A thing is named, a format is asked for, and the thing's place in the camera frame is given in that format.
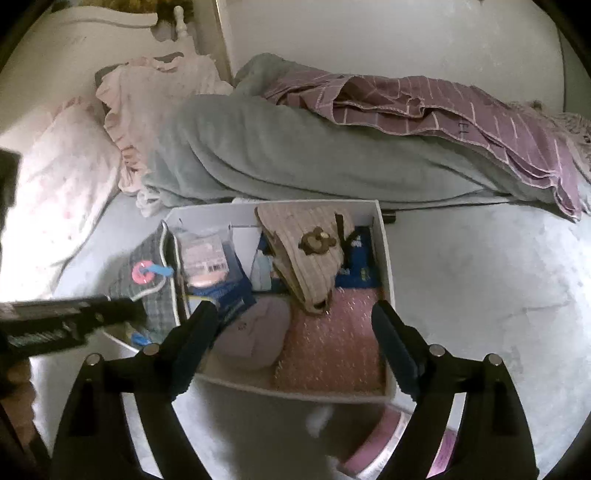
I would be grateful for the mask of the person's left hand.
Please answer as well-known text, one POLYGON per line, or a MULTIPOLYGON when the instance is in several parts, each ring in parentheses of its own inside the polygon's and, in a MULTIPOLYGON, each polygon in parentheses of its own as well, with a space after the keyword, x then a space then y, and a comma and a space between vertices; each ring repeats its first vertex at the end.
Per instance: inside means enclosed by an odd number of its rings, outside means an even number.
POLYGON ((36 436, 33 410, 36 392, 31 377, 29 360, 16 363, 7 371, 7 379, 12 384, 13 390, 1 400, 23 447, 27 447, 36 436))

